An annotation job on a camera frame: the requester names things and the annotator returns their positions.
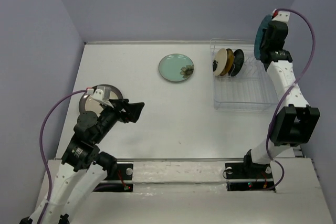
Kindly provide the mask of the teal scalloped plate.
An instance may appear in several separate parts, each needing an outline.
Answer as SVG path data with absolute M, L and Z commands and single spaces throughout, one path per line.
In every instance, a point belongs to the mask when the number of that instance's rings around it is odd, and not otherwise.
M 258 30 L 257 30 L 257 34 L 255 36 L 255 42 L 254 42 L 254 56 L 257 60 L 260 61 L 260 57 L 261 57 L 261 53 L 260 53 L 260 45 L 262 43 L 263 40 L 263 36 L 264 36 L 264 30 L 267 29 L 268 27 L 268 23 L 272 21 L 272 14 L 268 14 L 266 15 L 263 20 L 261 21 Z

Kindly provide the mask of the black round plate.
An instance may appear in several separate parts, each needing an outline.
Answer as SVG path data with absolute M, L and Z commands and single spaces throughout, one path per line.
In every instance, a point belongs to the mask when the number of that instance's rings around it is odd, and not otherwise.
M 228 72 L 229 76 L 231 77 L 236 76 L 240 72 L 245 61 L 244 52 L 241 49 L 235 50 L 233 52 L 233 55 L 234 55 L 234 62 Z

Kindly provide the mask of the amber patterned plate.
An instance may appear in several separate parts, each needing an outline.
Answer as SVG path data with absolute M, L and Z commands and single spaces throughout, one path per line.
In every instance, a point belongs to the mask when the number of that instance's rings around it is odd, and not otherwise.
M 226 62 L 226 66 L 224 68 L 224 74 L 228 74 L 233 63 L 234 63 L 234 54 L 233 51 L 230 48 L 226 49 L 227 51 L 227 62 Z

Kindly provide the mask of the cream plate with black spot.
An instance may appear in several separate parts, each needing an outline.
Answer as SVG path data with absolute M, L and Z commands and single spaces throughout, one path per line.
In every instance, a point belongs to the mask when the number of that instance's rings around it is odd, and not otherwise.
M 212 63 L 214 76 L 220 76 L 225 71 L 227 60 L 228 60 L 227 50 L 225 48 L 220 49 L 216 53 Z

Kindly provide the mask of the light green flower plate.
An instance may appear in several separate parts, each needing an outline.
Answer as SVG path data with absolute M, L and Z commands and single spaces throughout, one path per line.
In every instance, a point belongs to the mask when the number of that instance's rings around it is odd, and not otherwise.
M 186 55 L 170 54 L 163 57 L 158 65 L 159 74 L 169 82 L 182 82 L 194 72 L 194 63 Z

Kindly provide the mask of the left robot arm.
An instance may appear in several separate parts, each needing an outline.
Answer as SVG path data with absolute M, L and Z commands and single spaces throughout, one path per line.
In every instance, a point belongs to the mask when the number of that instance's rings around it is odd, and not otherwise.
M 102 152 L 98 144 L 117 122 L 136 123 L 145 104 L 117 99 L 100 105 L 100 114 L 86 111 L 78 116 L 52 188 L 21 223 L 71 223 L 94 189 L 115 176 L 117 159 Z

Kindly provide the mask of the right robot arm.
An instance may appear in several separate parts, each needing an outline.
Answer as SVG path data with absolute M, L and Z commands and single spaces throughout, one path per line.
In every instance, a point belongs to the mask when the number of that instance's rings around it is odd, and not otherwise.
M 265 18 L 259 25 L 254 53 L 270 77 L 279 103 L 268 127 L 266 140 L 244 156 L 241 171 L 248 178 L 258 175 L 282 152 L 307 143 L 320 117 L 318 108 L 304 98 L 293 71 L 293 59 L 284 50 L 288 35 L 285 22 Z

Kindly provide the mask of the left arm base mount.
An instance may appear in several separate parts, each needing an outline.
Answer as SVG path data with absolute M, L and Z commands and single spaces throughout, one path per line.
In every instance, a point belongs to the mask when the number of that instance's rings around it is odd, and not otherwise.
M 94 192 L 131 193 L 133 192 L 133 163 L 118 163 L 116 171 L 108 175 Z

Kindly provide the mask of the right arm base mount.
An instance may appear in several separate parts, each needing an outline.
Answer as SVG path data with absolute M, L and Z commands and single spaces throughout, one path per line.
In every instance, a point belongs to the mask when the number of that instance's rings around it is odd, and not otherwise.
M 275 182 L 269 165 L 247 167 L 243 162 L 225 163 L 222 172 L 228 191 L 275 190 Z

